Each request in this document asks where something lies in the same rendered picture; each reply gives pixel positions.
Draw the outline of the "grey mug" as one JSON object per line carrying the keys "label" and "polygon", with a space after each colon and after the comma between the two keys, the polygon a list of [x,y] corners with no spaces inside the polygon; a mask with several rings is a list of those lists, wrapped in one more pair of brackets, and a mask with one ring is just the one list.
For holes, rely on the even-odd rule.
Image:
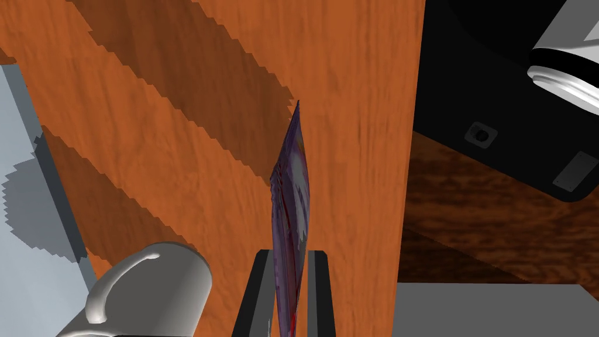
{"label": "grey mug", "polygon": [[56,337],[193,337],[211,287],[196,250],[154,243],[103,274]]}

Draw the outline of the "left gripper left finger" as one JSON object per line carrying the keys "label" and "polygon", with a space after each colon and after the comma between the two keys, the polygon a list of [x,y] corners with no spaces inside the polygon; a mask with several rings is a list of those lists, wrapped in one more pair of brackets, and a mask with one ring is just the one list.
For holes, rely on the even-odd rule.
{"label": "left gripper left finger", "polygon": [[272,250],[259,250],[246,284],[232,337],[270,337],[276,287]]}

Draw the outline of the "purple packet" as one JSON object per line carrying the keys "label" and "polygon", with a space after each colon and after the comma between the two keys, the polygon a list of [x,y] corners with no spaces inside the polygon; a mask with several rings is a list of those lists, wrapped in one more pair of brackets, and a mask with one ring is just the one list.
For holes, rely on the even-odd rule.
{"label": "purple packet", "polygon": [[280,337],[295,337],[310,212],[307,160],[298,105],[274,165],[270,188],[279,332]]}

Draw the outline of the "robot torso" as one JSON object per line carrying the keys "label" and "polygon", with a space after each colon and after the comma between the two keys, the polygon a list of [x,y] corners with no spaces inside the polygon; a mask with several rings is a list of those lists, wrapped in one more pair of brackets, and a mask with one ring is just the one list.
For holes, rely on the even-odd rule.
{"label": "robot torso", "polygon": [[599,187],[599,116],[535,85],[567,0],[426,0],[414,129],[564,202]]}

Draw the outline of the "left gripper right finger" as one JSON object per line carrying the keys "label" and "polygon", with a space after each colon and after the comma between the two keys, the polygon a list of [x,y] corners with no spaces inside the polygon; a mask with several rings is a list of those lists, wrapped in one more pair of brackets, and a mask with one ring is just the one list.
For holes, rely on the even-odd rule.
{"label": "left gripper right finger", "polygon": [[299,322],[305,328],[305,335],[300,337],[336,337],[328,256],[323,250],[306,250],[304,265],[307,266],[307,315]]}

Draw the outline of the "orange wooden table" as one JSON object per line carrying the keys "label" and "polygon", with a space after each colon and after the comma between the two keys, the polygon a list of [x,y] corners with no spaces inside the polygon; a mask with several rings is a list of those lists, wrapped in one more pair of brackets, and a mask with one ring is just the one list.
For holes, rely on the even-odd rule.
{"label": "orange wooden table", "polygon": [[195,337],[231,337],[268,180],[300,104],[336,337],[391,337],[425,0],[0,0],[98,274],[157,240],[214,283]]}

